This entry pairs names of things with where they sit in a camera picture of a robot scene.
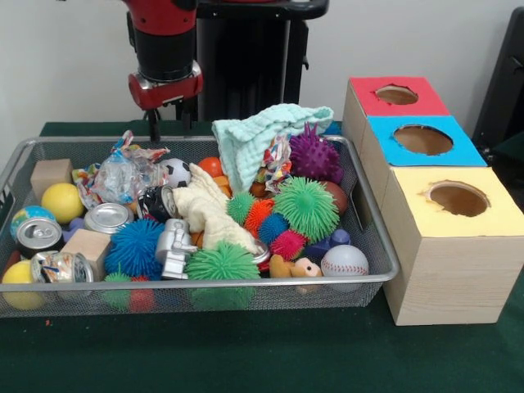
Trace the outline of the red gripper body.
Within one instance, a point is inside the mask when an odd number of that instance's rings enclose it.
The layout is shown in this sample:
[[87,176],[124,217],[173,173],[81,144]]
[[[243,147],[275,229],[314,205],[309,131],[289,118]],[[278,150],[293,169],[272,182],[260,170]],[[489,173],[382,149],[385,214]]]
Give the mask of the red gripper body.
[[130,94],[142,110],[149,111],[174,102],[186,101],[203,89],[203,74],[196,61],[189,76],[172,82],[153,82],[139,73],[128,76]]

